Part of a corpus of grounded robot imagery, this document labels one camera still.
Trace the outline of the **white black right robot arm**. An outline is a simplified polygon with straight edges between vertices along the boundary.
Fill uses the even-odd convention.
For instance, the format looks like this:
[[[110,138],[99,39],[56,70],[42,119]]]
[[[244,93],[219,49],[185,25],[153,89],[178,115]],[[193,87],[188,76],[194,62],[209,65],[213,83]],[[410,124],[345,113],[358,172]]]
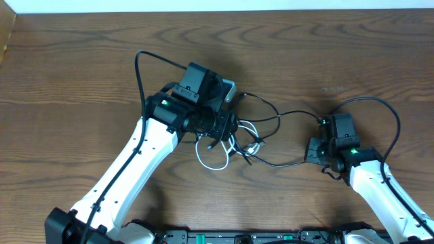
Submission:
[[[319,120],[320,137],[310,138],[307,163],[343,180],[371,207],[394,243],[432,243],[433,219],[400,186],[374,147],[361,147],[350,114]]]

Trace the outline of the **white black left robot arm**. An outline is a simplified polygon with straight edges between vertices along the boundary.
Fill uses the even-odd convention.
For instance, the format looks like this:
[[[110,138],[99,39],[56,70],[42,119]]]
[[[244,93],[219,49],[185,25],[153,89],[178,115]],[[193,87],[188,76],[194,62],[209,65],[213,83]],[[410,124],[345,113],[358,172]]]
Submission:
[[[180,82],[146,99],[131,138],[96,185],[70,211],[52,210],[45,221],[46,242],[154,243],[155,233],[125,224],[126,214],[186,133],[226,142],[237,131],[235,114],[223,107],[236,91],[233,81],[190,63]]]

